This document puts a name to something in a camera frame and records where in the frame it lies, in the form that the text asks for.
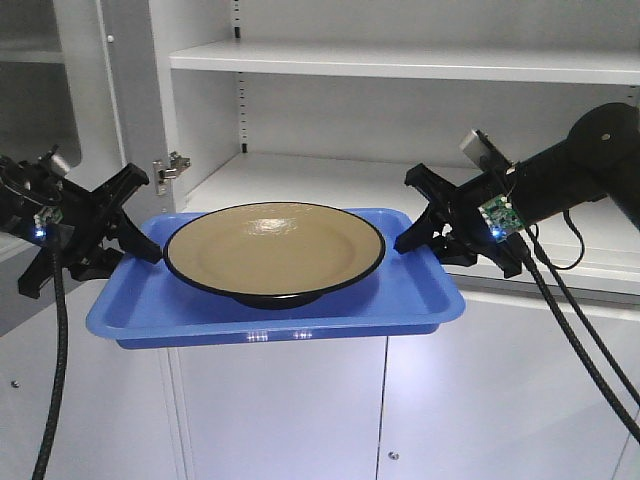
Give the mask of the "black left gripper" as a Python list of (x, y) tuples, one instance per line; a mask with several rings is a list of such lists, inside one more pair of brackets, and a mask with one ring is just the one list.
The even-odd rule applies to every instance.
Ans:
[(92, 191), (50, 172), (39, 162), (17, 164), (17, 237), (40, 248), (18, 279), (20, 294), (37, 299), (53, 277), (48, 227), (44, 238), (34, 236), (33, 215), (43, 206), (58, 206), (59, 263), (74, 280), (109, 279), (124, 254), (158, 262), (163, 254), (128, 217), (124, 203), (147, 185), (147, 174), (128, 164)]

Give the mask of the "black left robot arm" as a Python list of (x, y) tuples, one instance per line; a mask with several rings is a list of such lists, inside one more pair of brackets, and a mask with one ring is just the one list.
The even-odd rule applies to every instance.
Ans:
[(147, 174), (128, 164), (92, 191), (65, 179), (53, 154), (35, 163), (1, 158), (1, 231), (40, 248), (18, 279), (18, 292), (37, 299), (53, 277), (47, 234), (58, 226), (60, 264), (78, 281), (107, 279), (123, 255), (157, 263), (161, 247), (129, 219), (124, 203), (147, 185)]

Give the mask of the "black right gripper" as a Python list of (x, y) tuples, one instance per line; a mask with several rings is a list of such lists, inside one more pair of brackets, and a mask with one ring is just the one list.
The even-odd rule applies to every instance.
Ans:
[(428, 246), (443, 265), (474, 266), (483, 256), (506, 278), (522, 273), (522, 260), (504, 240), (496, 242), (481, 217), (480, 202), (423, 164), (411, 168), (405, 184), (427, 200), (419, 218), (394, 243), (398, 253)]

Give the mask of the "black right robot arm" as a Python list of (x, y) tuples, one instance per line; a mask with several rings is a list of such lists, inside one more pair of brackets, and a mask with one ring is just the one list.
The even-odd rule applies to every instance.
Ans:
[(395, 241), (404, 254), (429, 247), (444, 265), (490, 259), (510, 278), (522, 271), (517, 232), (584, 202), (610, 197), (639, 223), (639, 110), (608, 103), (583, 115), (559, 143), (519, 163), (509, 161), (480, 130), (461, 149), (481, 172), (456, 186), (423, 164), (408, 186), (428, 205)]

